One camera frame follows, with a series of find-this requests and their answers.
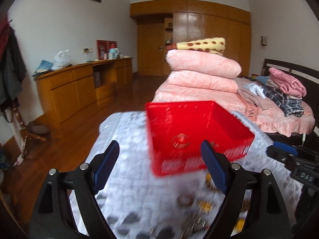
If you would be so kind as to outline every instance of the metal bolt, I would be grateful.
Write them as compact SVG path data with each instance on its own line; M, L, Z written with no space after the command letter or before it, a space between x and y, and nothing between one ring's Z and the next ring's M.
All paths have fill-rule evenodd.
M52 168L50 171L49 171L49 175L55 175L56 173L56 169Z
M271 171L269 169L265 169L264 170L264 174L266 174L267 176L271 175Z
M232 164L232 168L234 169L234 170L239 170L240 169L240 165L239 164Z
M80 169L83 171L86 170L88 167L89 167L89 165L87 163L83 163L80 165Z

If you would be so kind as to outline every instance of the plaid shirt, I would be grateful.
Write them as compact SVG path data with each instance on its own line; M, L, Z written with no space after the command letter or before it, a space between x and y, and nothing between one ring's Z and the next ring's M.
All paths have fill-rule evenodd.
M296 100L288 98L286 94L284 94L281 90L273 87L267 87L269 90L276 92L278 99L281 101L282 104L288 104L290 106L301 106L302 100Z
M268 89L267 87L264 88L264 94L266 97L271 99L285 114L285 116L293 115L296 117L301 117L303 115L304 109L303 107L296 106L296 105L289 105L289 104L283 104L281 102L279 94L272 90Z

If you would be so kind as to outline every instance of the red container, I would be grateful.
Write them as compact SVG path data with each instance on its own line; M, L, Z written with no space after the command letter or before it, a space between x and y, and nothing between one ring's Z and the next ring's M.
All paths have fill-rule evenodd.
M157 176L205 169L200 154L204 140L232 162L246 155L255 138L212 101L147 103L146 115L149 155Z

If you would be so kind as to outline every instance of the power outlet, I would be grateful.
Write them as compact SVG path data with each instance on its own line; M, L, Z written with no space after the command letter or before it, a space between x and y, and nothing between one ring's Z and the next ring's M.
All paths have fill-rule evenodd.
M84 48L82 50L82 53L92 53L93 52L93 49L92 48Z

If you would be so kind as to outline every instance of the bed headboard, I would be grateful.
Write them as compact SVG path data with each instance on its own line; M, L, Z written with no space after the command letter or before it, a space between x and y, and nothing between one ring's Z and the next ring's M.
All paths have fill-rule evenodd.
M318 144L315 146L316 149L313 149L319 151L319 71L293 63L265 59L262 70L263 76L269 76L270 67L280 69L281 71L296 77L306 87L307 95L303 98L303 101L306 102L314 112L316 123L313 133L316 134L317 138L314 138L313 140L316 140L316 143Z

